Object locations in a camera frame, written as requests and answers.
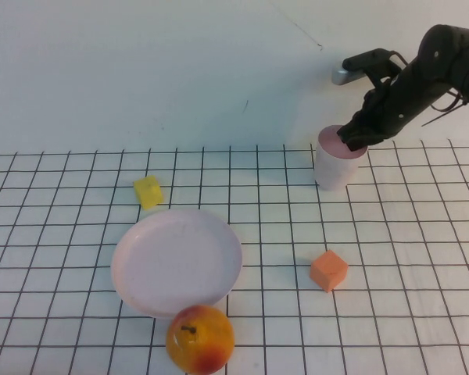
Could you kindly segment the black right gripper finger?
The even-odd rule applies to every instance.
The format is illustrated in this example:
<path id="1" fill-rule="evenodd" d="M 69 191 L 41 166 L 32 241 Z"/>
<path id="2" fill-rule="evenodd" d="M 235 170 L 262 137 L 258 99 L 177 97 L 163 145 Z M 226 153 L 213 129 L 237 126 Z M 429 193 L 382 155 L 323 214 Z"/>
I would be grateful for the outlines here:
<path id="1" fill-rule="evenodd" d="M 366 148 L 368 144 L 368 132 L 363 128 L 363 124 L 355 119 L 337 130 L 340 141 L 351 151 L 355 152 Z"/>
<path id="2" fill-rule="evenodd" d="M 393 118 L 371 117 L 367 121 L 367 146 L 382 143 L 395 136 L 395 120 Z"/>

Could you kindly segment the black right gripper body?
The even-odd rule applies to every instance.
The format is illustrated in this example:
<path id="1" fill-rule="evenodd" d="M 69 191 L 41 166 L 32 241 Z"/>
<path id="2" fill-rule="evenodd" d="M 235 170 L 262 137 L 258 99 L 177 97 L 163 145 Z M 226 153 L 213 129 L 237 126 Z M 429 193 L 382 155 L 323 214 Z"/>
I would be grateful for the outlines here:
<path id="1" fill-rule="evenodd" d="M 396 136 L 450 88 L 444 79 L 428 73 L 425 63 L 416 58 L 393 82 L 385 82 L 365 95 L 361 109 L 363 128 L 367 131 L 371 117 L 389 117 L 395 120 Z"/>

